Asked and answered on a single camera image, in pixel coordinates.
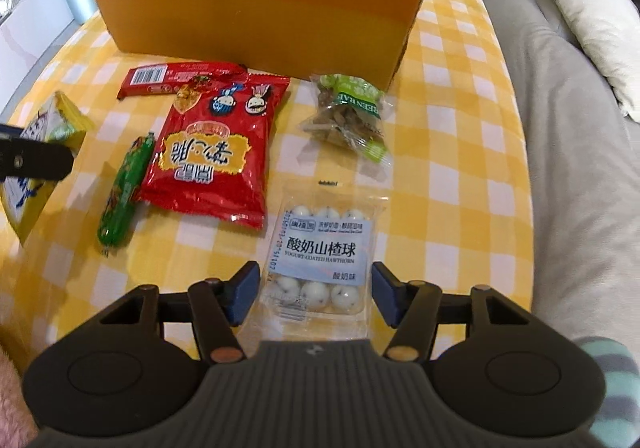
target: clear plastic package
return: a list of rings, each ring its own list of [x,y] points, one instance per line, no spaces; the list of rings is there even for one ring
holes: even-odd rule
[[[239,339],[347,340],[369,336],[371,262],[382,197],[309,186],[288,190],[257,301]]]
[[[326,74],[311,78],[318,89],[318,112],[300,124],[302,131],[363,155],[374,163],[389,164],[380,112],[385,95],[354,76]]]

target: floor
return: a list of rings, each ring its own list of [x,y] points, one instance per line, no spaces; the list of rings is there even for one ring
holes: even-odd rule
[[[7,103],[6,107],[0,113],[0,123],[7,123],[11,114],[14,113],[15,107],[18,106],[18,103],[22,100],[22,98],[31,90],[31,87],[38,79],[38,76],[41,75],[43,70],[49,62],[53,59],[53,57],[58,53],[62,46],[69,40],[69,38],[78,30],[78,23],[75,21],[71,22],[65,30],[60,33],[60,35],[53,40],[53,43],[47,47],[47,50],[44,51],[43,55],[41,55],[40,59],[33,65],[28,74],[24,77],[18,88],[12,95],[9,103]]]

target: white cushion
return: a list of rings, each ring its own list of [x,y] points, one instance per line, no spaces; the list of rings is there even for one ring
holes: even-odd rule
[[[640,15],[631,0],[554,0],[623,113],[640,123]]]

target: pink fluffy fabric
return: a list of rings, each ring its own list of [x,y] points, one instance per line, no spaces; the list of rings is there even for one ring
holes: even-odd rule
[[[20,376],[0,349],[0,448],[22,448],[38,430],[22,398]]]

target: green wrapped sausage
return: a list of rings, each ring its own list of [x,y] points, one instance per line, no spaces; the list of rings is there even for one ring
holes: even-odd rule
[[[145,177],[155,145],[156,139],[152,132],[146,137],[138,137],[116,174],[98,228],[98,240],[106,248],[105,254],[108,254],[108,248],[120,246],[127,236],[136,209],[135,204],[131,202],[131,195]]]

